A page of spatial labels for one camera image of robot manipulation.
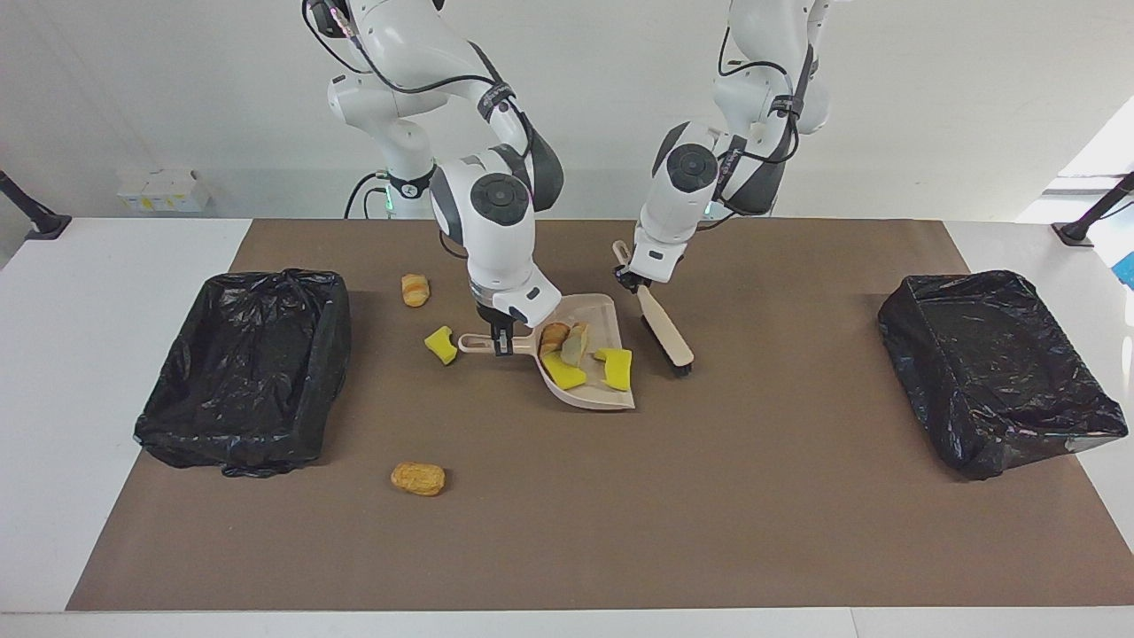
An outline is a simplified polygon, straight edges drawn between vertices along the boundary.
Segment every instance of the yellow sponge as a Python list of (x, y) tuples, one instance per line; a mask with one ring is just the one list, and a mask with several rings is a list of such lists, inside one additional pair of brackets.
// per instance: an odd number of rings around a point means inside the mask
[(549, 352), (540, 360), (543, 361), (543, 368), (551, 376), (551, 381), (559, 386), (559, 390), (568, 391), (586, 383), (586, 373), (564, 364), (559, 352)]
[(607, 378), (606, 384), (617, 391), (631, 391), (631, 363), (634, 354), (628, 350), (617, 350), (603, 348), (594, 354), (599, 361), (606, 361)]
[(457, 348), (452, 346), (452, 329), (448, 326), (441, 326), (438, 332), (433, 333), (425, 340), (425, 348), (433, 351), (433, 355), (441, 360), (441, 364), (448, 366), (457, 359)]

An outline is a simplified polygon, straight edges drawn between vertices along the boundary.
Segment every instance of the food scrap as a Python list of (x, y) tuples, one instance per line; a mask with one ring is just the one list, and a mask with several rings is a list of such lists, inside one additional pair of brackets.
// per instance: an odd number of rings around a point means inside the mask
[(549, 324), (544, 327), (540, 333), (540, 357), (561, 350), (568, 334), (570, 326), (567, 324)]
[(578, 368), (583, 365), (583, 357), (586, 355), (586, 347), (590, 344), (591, 326), (585, 322), (579, 322), (570, 329), (567, 341), (562, 347), (562, 360), (568, 366)]
[(401, 278), (401, 300), (409, 307), (421, 307), (429, 300), (429, 279), (424, 274), (406, 274)]
[(390, 483), (417, 496), (437, 496), (445, 490), (445, 469), (429, 463), (405, 462), (393, 468)]

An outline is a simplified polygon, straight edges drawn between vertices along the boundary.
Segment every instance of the black garbage bag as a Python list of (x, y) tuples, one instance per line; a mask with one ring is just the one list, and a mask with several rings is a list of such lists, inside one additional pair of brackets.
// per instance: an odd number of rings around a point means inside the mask
[(268, 478), (319, 459), (346, 381), (350, 304), (335, 272), (220, 274), (174, 341), (134, 440), (175, 468)]
[(878, 317), (917, 419), (967, 478), (1128, 434), (1122, 408), (1015, 272), (907, 277)]

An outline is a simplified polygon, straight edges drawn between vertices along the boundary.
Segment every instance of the brown mat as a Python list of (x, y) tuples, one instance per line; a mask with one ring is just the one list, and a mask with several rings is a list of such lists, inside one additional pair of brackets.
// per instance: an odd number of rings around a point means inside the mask
[[(421, 340), (483, 327), (431, 222), (256, 221), (234, 270), (350, 286), (323, 462), (253, 480), (142, 456), (68, 609), (1134, 604), (1134, 556), (1075, 459), (963, 483), (914, 419), (875, 313), (904, 274), (965, 271), (942, 224), (702, 233), (657, 288), (697, 354), (685, 381), (608, 274), (632, 226), (540, 232), (565, 291), (617, 300), (636, 412), (562, 406), (526, 358), (442, 368)], [(418, 311), (400, 301), (407, 271), (433, 282)], [(442, 465), (451, 487), (395, 491), (405, 460)]]

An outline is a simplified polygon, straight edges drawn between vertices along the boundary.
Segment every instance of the white table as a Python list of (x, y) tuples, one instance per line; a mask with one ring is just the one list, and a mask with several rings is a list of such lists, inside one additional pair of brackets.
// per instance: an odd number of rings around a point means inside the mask
[[(246, 220), (76, 219), (0, 270), (0, 636), (1134, 636), (1134, 607), (514, 613), (61, 613), (137, 456), (130, 425)], [(948, 223), (974, 270), (1032, 279), (1134, 415), (1134, 292), (1046, 226)], [(1081, 457), (1134, 546), (1134, 440)]]

